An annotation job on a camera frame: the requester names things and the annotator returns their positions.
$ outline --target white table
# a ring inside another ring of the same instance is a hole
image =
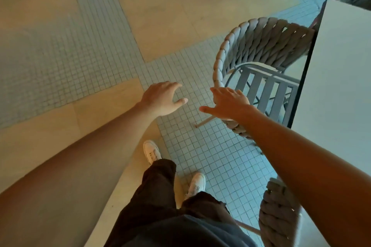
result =
[[[291,126],[369,175],[370,51],[371,11],[328,0]],[[305,211],[299,239],[329,246]]]

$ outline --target person's right hand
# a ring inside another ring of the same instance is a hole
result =
[[[214,108],[203,106],[199,110],[220,119],[238,120],[241,113],[246,111],[246,106],[250,104],[240,90],[235,91],[228,87],[212,87],[210,90],[214,94],[216,106]]]

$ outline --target white sneaker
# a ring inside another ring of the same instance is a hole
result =
[[[148,162],[152,163],[156,160],[162,159],[160,150],[154,141],[147,140],[143,143],[144,155],[146,156]]]
[[[185,195],[184,200],[196,195],[200,191],[205,191],[206,188],[206,177],[202,173],[196,173],[193,176],[191,185],[189,186],[188,193]]]

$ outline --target trousers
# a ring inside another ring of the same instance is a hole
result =
[[[175,204],[174,178],[176,164],[160,159],[144,172],[142,184],[129,204],[120,212],[104,247],[121,247],[146,226],[170,217],[191,215],[236,225],[225,203],[202,191],[188,198],[180,209]]]

